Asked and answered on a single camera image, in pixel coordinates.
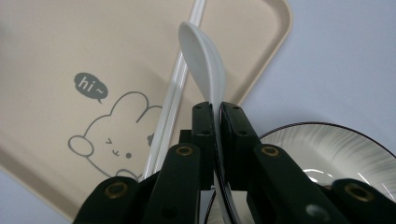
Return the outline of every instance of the cartoon bunny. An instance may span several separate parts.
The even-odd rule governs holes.
[[[137,180],[146,164],[161,108],[149,105],[142,92],[127,92],[83,135],[72,136],[68,146],[108,177],[123,175]]]

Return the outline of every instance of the cartoon drawing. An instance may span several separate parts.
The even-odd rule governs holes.
[[[83,135],[72,136],[68,146],[108,177],[123,175],[137,180],[143,173],[161,108],[149,105],[142,92],[127,92]]]
[[[79,93],[91,98],[98,100],[102,103],[102,99],[105,99],[108,95],[106,85],[101,82],[96,76],[89,73],[78,73],[75,76],[76,90]]]

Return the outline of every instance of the bunny ear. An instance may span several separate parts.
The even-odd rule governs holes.
[[[147,130],[147,144],[150,147],[152,138],[154,137],[155,128],[157,127],[158,119],[161,115],[162,107],[159,105],[153,105],[148,107],[148,109],[142,114],[140,120],[138,121],[138,125],[140,127],[145,127]]]
[[[129,91],[117,100],[107,116],[134,120],[137,123],[150,107],[147,95],[140,91]]]
[[[75,135],[67,143],[69,148],[82,157],[90,157],[93,154],[93,144],[84,136]]]

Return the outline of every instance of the bolt hole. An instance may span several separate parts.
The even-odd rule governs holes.
[[[349,183],[345,186],[345,191],[355,199],[368,203],[374,199],[373,193],[355,183]]]
[[[179,147],[176,149],[176,153],[180,156],[188,156],[192,153],[192,148],[190,147]]]
[[[266,154],[268,156],[274,157],[274,156],[279,155],[279,150],[277,150],[274,147],[263,147],[262,148],[262,153],[264,153],[264,154]]]
[[[124,182],[115,182],[107,186],[105,195],[109,199],[116,199],[123,196],[128,191],[128,185]]]

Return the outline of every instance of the plate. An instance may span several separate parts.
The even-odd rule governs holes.
[[[263,135],[262,143],[285,149],[322,186],[354,178],[395,201],[395,157],[362,133],[330,123],[297,123]]]

